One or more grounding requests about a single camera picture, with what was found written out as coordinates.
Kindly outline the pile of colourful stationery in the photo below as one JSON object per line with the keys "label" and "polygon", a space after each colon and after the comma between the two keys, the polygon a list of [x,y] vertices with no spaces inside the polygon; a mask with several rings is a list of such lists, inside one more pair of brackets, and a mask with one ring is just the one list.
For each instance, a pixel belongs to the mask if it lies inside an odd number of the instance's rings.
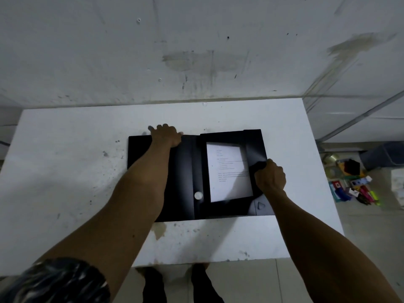
{"label": "pile of colourful stationery", "polygon": [[380,198],[370,187],[372,178],[362,167],[359,158],[325,153],[321,155],[321,159],[336,203],[357,201],[366,206],[381,206]]}

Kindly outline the dark blue bin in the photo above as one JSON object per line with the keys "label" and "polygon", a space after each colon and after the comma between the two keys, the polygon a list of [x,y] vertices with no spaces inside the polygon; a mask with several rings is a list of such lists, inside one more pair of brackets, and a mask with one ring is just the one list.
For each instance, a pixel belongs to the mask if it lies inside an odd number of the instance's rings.
{"label": "dark blue bin", "polygon": [[404,166],[404,141],[386,142],[360,153],[360,160],[367,171],[377,168]]}

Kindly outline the grey metal pipe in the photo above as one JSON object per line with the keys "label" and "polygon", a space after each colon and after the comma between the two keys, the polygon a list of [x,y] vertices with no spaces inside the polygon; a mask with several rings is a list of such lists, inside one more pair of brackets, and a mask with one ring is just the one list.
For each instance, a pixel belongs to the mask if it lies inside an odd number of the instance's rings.
{"label": "grey metal pipe", "polygon": [[370,117],[371,115],[373,115],[374,113],[380,111],[381,109],[383,109],[383,108],[391,105],[392,103],[398,101],[402,97],[404,97],[404,90],[400,91],[399,93],[395,94],[394,96],[386,99],[385,101],[383,101],[382,103],[376,105],[375,107],[371,108],[370,110],[368,110],[368,111],[360,114],[359,116],[353,118],[349,122],[347,122],[344,125],[336,128],[335,130],[331,131],[327,135],[316,139],[316,145],[320,145],[321,143],[326,142],[327,140],[329,140],[332,137],[340,134],[341,132],[345,131],[346,129],[352,127],[353,125],[363,121],[364,119]]}

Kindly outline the black document folder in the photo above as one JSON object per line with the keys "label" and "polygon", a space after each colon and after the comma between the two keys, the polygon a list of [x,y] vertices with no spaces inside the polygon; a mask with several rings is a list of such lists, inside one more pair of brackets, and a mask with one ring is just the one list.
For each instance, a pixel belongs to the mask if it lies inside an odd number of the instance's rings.
{"label": "black document folder", "polygon": [[[210,201],[206,153],[208,142],[239,144],[245,147],[252,197]],[[183,135],[181,143],[170,150],[164,206],[156,222],[274,215],[270,203],[255,182],[255,164],[262,161],[267,161],[267,155],[260,129]],[[195,200],[196,191],[203,193],[202,200]]]}

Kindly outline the dark patterned sleeve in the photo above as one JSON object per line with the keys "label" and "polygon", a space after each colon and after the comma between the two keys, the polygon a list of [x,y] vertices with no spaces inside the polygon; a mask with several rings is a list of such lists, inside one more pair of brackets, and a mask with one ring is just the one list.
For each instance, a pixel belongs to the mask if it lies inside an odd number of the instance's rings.
{"label": "dark patterned sleeve", "polygon": [[104,275],[86,261],[38,261],[0,291],[0,303],[110,303]]}

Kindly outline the person's left forearm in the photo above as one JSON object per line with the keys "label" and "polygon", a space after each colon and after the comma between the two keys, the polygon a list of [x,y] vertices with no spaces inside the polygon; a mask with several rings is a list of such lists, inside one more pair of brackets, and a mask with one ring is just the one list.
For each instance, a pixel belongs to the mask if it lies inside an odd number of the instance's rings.
{"label": "person's left forearm", "polygon": [[121,177],[107,204],[39,260],[86,261],[104,275],[114,298],[163,208],[170,149],[151,144]]}

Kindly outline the person's right hand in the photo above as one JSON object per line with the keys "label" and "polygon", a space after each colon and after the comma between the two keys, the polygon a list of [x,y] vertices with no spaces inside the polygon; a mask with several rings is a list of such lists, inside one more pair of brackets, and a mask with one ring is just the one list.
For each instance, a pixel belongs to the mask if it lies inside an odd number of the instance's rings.
{"label": "person's right hand", "polygon": [[254,177],[257,187],[264,195],[285,195],[286,175],[283,168],[272,159],[268,159],[265,167],[256,171]]}

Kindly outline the black trousers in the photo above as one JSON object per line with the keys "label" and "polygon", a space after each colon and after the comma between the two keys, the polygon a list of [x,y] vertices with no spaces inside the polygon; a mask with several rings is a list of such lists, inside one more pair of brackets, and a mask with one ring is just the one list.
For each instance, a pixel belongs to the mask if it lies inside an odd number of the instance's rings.
{"label": "black trousers", "polygon": [[[197,263],[191,268],[194,303],[224,303],[206,273],[208,266]],[[137,268],[137,271],[145,280],[143,303],[167,303],[163,275],[153,267]]]}

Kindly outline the person's right forearm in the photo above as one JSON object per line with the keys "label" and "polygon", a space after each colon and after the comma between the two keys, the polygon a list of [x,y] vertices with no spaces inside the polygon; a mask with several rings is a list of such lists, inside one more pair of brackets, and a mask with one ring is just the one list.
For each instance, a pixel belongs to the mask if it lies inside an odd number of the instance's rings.
{"label": "person's right forearm", "polygon": [[351,241],[283,190],[264,190],[313,303],[402,303],[381,270]]}

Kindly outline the white printed paper sheet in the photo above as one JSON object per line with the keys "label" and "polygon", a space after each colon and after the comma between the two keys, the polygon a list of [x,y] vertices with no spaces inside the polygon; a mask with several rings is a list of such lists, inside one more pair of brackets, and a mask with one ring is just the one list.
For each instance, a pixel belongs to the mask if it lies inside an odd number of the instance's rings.
{"label": "white printed paper sheet", "polygon": [[211,202],[253,196],[245,147],[208,142],[206,153]]}

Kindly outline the person's left hand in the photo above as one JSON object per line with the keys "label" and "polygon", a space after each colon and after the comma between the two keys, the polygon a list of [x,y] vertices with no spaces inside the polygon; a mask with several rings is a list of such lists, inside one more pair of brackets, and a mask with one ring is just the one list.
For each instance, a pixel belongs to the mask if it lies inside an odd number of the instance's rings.
{"label": "person's left hand", "polygon": [[153,145],[165,145],[173,148],[181,143],[181,139],[176,139],[175,134],[178,132],[175,127],[168,124],[157,125],[156,128],[149,126]]}

